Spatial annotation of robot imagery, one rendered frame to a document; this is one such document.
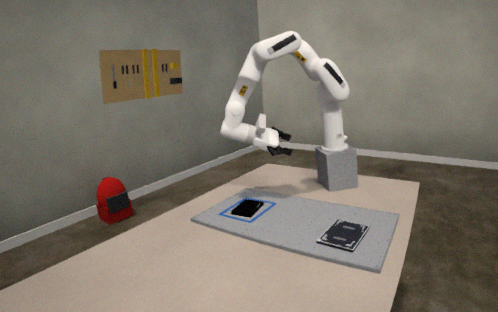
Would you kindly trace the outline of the black well plate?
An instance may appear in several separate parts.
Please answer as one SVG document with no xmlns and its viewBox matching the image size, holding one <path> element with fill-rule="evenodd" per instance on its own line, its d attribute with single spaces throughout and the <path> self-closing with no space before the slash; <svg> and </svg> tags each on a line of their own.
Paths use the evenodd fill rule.
<svg viewBox="0 0 498 312">
<path fill-rule="evenodd" d="M 231 211 L 231 215 L 251 218 L 263 205 L 263 201 L 245 199 Z"/>
</svg>

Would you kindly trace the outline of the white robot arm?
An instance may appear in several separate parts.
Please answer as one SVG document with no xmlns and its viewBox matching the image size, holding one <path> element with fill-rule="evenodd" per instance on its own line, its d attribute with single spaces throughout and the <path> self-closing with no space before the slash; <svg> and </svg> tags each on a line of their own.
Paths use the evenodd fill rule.
<svg viewBox="0 0 498 312">
<path fill-rule="evenodd" d="M 312 81 L 322 80 L 323 82 L 320 82 L 316 89 L 324 136 L 322 150 L 337 152 L 347 149 L 348 144 L 344 143 L 347 136 L 344 136 L 343 132 L 339 102 L 348 98 L 349 87 L 336 64 L 329 59 L 320 59 L 311 46 L 294 31 L 288 31 L 258 43 L 252 46 L 238 76 L 226 106 L 225 120 L 220 135 L 252 144 L 257 130 L 264 134 L 266 130 L 266 115 L 264 114 L 259 115 L 255 126 L 241 123 L 245 114 L 245 106 L 267 65 L 264 61 L 271 61 L 291 53 L 290 55 L 300 63 Z"/>
</svg>

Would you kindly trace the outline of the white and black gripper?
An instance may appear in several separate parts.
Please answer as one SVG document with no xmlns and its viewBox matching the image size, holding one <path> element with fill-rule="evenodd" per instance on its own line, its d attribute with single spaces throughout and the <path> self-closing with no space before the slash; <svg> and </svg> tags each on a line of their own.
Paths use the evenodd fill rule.
<svg viewBox="0 0 498 312">
<path fill-rule="evenodd" d="M 273 130 L 274 129 L 274 130 Z M 279 132 L 277 132 L 277 131 Z M 278 137 L 279 134 L 279 137 Z M 288 155 L 290 156 L 291 153 L 293 152 L 292 149 L 289 148 L 282 148 L 279 145 L 279 138 L 283 140 L 289 141 L 292 135 L 283 133 L 279 129 L 276 129 L 275 127 L 272 128 L 266 128 L 264 134 L 259 133 L 257 130 L 256 135 L 254 136 L 254 140 L 252 142 L 252 146 L 270 152 L 272 156 L 275 155 Z M 278 150 L 279 148 L 279 150 Z"/>
</svg>

